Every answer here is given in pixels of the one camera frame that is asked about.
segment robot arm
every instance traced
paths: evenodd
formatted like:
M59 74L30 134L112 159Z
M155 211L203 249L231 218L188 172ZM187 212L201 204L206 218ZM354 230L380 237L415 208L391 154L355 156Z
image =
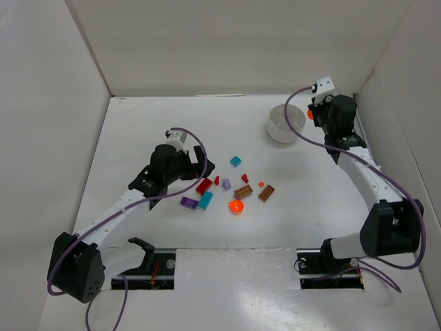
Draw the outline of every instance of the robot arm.
M110 288L112 277L140 266L145 270L150 268L154 247L138 238L127 241L127 229L136 222L144 221L145 214L161 199L152 199L136 208L125 208L145 198L163 197L167 194L168 185L178 179L196 179L203 171L206 157L200 146L194 146L198 162L192 163L183 145L187 134L171 131L166 136L165 144L158 145L152 153L150 164L142 169L123 196L103 216L74 235L64 232L56 239L48 278L60 256L79 236L120 212L119 216L84 238L63 260L55 273L53 285L86 303L93 300L100 289ZM207 160L203 176L208 177L213 169L214 164Z
M316 96L309 109L315 126L325 133L325 145L348 150L380 169L373 162L366 143L353 130L355 100L344 95L333 96L330 77L319 79L314 89ZM323 263L331 265L338 259L415 252L420 242L420 225L409 202L358 160L334 150L327 151L351 178L370 213L359 233L324 241L320 249ZM423 213L421 203L415 202Z

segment tabletop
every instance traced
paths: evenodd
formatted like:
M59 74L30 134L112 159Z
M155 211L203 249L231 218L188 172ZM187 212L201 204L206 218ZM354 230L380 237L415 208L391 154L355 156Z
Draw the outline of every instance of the tabletop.
M188 210L180 197L161 201L133 231L157 248L181 248L175 290L130 291L119 330L439 330L417 270L377 263L401 285L402 294L364 273L365 290L300 290L292 269L295 248L319 248L324 239L358 232L367 216L349 177L323 150L303 141L271 140L269 111L286 95L243 97L112 98L107 110L75 230L99 218L123 194L174 126L195 133L216 168L210 179L229 178L231 190L212 186L208 209ZM292 103L306 111L308 95ZM322 141L308 121L303 134ZM187 139L187 149L196 145ZM242 163L233 167L234 156ZM245 210L228 202L245 185L254 190ZM260 181L275 188L263 203ZM176 182L169 192L188 182ZM197 199L191 191L184 194ZM409 264L411 254L389 257ZM92 325L110 330L121 291L105 291L94 303ZM85 306L48 297L40 330L85 330Z

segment toy brick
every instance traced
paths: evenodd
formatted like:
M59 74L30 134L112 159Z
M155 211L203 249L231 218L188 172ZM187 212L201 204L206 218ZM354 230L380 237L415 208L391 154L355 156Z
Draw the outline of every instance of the toy brick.
M234 167L237 167L239 164L242 163L242 160L239 159L238 157L234 157L234 158L230 161L230 163L231 163Z
M196 192L200 195L204 195L205 191L208 190L213 185L213 182L208 178L205 178L201 184L196 189Z
M208 208L209 203L212 202L212 199L213 199L213 193L208 191L205 192L201 200L199 201L199 207L206 210Z
M259 194L259 199L265 202L268 198L273 194L274 188L271 185L268 185L262 193Z
M199 204L198 201L193 200L191 198L182 197L182 199L181 199L181 205L183 205L184 207L187 207L189 209L195 210L196 207L198 206L198 204Z
M229 182L228 178L225 178L222 182L223 188L226 190L229 190L230 188L232 188L231 183Z
M251 194L253 194L253 189L249 185L246 185L243 188L239 188L238 190L234 191L234 196L238 200L244 199Z

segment lavender block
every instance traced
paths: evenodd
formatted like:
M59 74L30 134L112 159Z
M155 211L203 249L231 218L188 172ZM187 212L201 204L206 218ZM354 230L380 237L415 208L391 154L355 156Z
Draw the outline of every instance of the lavender block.
M186 198L186 197L182 197L182 200L181 200L181 205L183 205L184 207L187 207L189 209L193 209L193 210L196 209L196 207L198 206L198 203L199 203L198 201L193 200L191 198Z
M228 178L225 178L225 179L222 181L222 185L223 185L223 188L226 189L226 190L229 190L230 188L232 188L232 185L231 185L231 183L229 182L229 179L228 179Z

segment orange ring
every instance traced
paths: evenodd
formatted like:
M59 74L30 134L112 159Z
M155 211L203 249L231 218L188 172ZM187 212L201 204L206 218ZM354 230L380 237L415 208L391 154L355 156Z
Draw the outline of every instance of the orange ring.
M231 209L232 212L236 214L241 213L243 211L243 208L245 207L245 205L241 200L234 200L228 204L229 204L229 209Z

